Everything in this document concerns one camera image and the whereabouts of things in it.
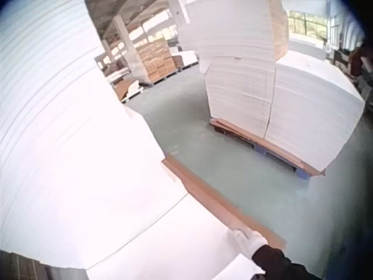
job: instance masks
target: gloved hand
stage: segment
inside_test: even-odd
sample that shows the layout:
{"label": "gloved hand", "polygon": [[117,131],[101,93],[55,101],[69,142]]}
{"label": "gloved hand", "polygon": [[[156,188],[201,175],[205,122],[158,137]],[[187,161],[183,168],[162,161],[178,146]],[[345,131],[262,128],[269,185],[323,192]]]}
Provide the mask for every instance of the gloved hand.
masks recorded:
{"label": "gloved hand", "polygon": [[239,229],[233,230],[232,233],[240,247],[241,253],[249,260],[252,259],[252,256],[259,248],[268,244],[268,241],[259,232],[249,228],[245,229],[245,233]]}

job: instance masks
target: concrete pillar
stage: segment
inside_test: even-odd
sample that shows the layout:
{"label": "concrete pillar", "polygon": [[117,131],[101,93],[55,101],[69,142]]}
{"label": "concrete pillar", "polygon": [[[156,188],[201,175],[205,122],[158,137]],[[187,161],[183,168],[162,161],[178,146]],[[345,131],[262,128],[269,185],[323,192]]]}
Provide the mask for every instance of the concrete pillar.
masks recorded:
{"label": "concrete pillar", "polygon": [[112,22],[117,29],[122,42],[124,43],[125,49],[127,50],[124,57],[127,61],[129,69],[131,69],[131,72],[133,73],[133,76],[138,78],[140,82],[149,82],[150,80],[145,66],[142,63],[136,48],[133,46],[132,40],[129,38],[129,33],[124,24],[122,16],[114,16]]}
{"label": "concrete pillar", "polygon": [[127,27],[124,24],[123,18],[121,15],[114,16],[112,20],[115,28],[117,29],[117,32],[119,33],[119,36],[124,43],[124,46],[127,51],[134,51],[135,47],[133,46],[133,42],[129,38],[129,33],[127,30]]}
{"label": "concrete pillar", "polygon": [[104,39],[104,40],[102,40],[101,42],[102,42],[102,44],[103,44],[103,47],[104,47],[104,49],[105,49],[106,54],[109,56],[109,58],[110,58],[110,60],[111,60],[111,62],[114,62],[114,61],[115,61],[115,58],[114,58],[114,56],[113,56],[112,53],[111,53],[111,49],[110,49],[109,44],[107,43],[107,40]]}
{"label": "concrete pillar", "polygon": [[184,0],[168,0],[168,4],[178,27],[191,22],[184,4]]}

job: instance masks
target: warehouse floor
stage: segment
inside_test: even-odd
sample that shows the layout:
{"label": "warehouse floor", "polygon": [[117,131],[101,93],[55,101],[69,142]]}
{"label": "warehouse floor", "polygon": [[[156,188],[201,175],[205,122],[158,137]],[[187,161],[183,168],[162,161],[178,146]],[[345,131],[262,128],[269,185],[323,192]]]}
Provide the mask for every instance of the warehouse floor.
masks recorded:
{"label": "warehouse floor", "polygon": [[241,210],[287,240],[285,254],[321,276],[330,254],[366,216],[373,131],[362,119],[325,177],[298,178],[209,125],[198,66],[145,90],[129,107],[141,113],[163,151],[172,154]]}

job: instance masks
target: wooden pallet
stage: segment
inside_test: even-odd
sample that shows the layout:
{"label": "wooden pallet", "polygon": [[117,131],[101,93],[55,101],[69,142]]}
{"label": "wooden pallet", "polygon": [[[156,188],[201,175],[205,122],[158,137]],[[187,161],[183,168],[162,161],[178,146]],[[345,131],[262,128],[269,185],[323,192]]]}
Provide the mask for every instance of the wooden pallet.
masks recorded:
{"label": "wooden pallet", "polygon": [[303,162],[301,159],[285,151],[284,149],[242,128],[239,128],[238,126],[228,121],[222,120],[220,118],[212,118],[210,120],[210,123],[214,126],[216,131],[223,133],[224,135],[231,135],[245,141],[246,143],[251,144],[254,147],[254,150],[261,155],[265,156],[267,153],[269,153],[280,159],[281,161],[286,162],[294,168],[295,173],[298,177],[308,180],[312,176],[325,175],[325,170],[323,172],[320,172],[314,169],[312,166]]}
{"label": "wooden pallet", "polygon": [[188,68],[191,68],[191,67],[193,67],[193,66],[195,66],[195,65],[197,65],[197,64],[198,64],[198,61],[197,61],[197,62],[194,62],[194,63],[192,63],[192,64],[189,64],[189,65],[187,65],[187,66],[180,67],[180,68],[178,68],[178,71],[179,71],[179,72],[182,72],[183,70],[186,70],[186,69],[188,69]]}
{"label": "wooden pallet", "polygon": [[140,93],[142,93],[144,91],[144,88],[141,86],[139,87],[139,89],[137,90],[137,92],[135,92],[133,95],[129,96],[129,97],[125,97],[121,100],[121,103],[125,104],[127,102],[129,102],[132,98],[134,98],[135,96],[139,95]]}
{"label": "wooden pallet", "polygon": [[152,88],[153,86],[155,86],[157,83],[161,82],[161,81],[164,81],[164,80],[167,80],[169,77],[173,76],[173,75],[176,75],[177,73],[179,73],[179,70],[176,70],[174,72],[171,72],[169,74],[167,74],[166,76],[156,80],[155,82],[153,83],[146,83],[146,82],[141,82],[140,85],[141,86],[145,86],[145,87],[148,87],[148,88]]}

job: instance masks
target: ceiling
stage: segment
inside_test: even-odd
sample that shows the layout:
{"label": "ceiling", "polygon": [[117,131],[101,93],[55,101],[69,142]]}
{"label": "ceiling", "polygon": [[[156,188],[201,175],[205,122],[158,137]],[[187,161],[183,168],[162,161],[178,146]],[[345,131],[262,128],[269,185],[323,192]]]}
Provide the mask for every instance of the ceiling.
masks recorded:
{"label": "ceiling", "polygon": [[167,0],[85,0],[89,15],[101,39],[108,43],[116,40],[117,31],[112,24],[115,15],[121,15],[129,32],[155,14],[168,8]]}

